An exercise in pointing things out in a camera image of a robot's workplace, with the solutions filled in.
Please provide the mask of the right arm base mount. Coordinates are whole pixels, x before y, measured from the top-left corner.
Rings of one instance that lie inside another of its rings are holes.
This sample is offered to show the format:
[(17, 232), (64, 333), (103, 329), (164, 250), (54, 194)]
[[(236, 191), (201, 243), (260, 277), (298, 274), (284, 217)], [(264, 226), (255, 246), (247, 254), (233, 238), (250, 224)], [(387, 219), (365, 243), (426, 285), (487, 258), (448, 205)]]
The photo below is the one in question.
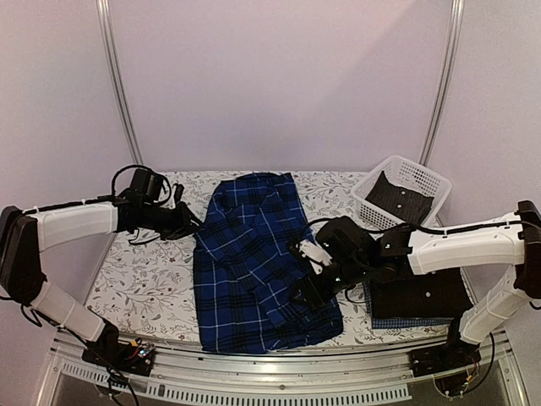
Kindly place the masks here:
[(436, 389), (443, 395), (454, 398), (464, 395), (481, 360), (479, 344), (461, 340), (459, 321), (449, 325), (447, 338), (443, 344), (414, 349), (407, 353), (409, 367), (414, 377), (429, 376), (462, 368), (455, 376), (437, 378)]

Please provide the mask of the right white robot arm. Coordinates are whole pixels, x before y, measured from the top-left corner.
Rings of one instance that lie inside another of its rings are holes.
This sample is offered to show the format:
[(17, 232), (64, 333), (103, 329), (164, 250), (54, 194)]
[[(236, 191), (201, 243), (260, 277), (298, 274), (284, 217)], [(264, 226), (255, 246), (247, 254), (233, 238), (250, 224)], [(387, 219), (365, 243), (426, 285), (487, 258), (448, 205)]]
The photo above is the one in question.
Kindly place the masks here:
[(299, 280), (301, 302), (311, 308), (369, 281), (407, 280), (457, 267), (505, 264), (510, 268), (487, 295), (458, 320), (457, 336), (442, 344), (437, 361), (456, 368), (495, 328), (540, 297), (540, 212), (530, 201), (503, 217), (455, 228), (401, 223), (386, 230), (359, 227), (350, 217), (325, 219), (311, 243), (288, 244), (310, 267)]

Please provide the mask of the blue plaid long sleeve shirt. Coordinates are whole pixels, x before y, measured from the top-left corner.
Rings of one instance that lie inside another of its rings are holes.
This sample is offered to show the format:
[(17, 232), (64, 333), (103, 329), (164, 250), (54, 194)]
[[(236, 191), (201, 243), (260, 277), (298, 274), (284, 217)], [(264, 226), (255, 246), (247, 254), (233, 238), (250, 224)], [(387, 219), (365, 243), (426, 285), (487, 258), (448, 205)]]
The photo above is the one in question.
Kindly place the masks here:
[(318, 309), (301, 302), (298, 282), (312, 268), (287, 245), (310, 237), (307, 223), (290, 173), (252, 173), (218, 184), (195, 234), (193, 256), (204, 351), (265, 354), (342, 334), (334, 299)]

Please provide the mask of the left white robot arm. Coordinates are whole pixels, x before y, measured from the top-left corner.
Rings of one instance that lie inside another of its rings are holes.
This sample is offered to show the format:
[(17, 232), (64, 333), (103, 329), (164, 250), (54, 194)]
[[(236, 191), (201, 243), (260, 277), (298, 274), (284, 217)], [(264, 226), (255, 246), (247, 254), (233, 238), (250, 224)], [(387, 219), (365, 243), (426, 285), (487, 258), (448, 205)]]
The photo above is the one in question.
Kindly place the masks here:
[(132, 164), (114, 178), (132, 171), (130, 185), (118, 192), (90, 200), (21, 210), (7, 206), (1, 213), (1, 287), (5, 301), (45, 316), (86, 342), (108, 367), (126, 358), (115, 339), (118, 329), (87, 309), (59, 287), (48, 282), (41, 269), (41, 253), (60, 244), (102, 234), (156, 233), (162, 241), (182, 239), (195, 233), (200, 220), (182, 201), (184, 187), (171, 184), (151, 168)]

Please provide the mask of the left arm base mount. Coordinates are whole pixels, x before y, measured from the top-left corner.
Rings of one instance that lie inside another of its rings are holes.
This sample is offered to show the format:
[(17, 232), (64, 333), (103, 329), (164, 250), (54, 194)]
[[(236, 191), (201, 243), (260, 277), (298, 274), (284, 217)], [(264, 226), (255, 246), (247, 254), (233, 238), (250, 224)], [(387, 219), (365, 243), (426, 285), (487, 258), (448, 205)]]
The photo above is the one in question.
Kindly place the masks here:
[(86, 342), (82, 354), (84, 362), (148, 377), (155, 361), (155, 345), (144, 342), (140, 337), (129, 343), (119, 340), (119, 330), (110, 321), (95, 342)]

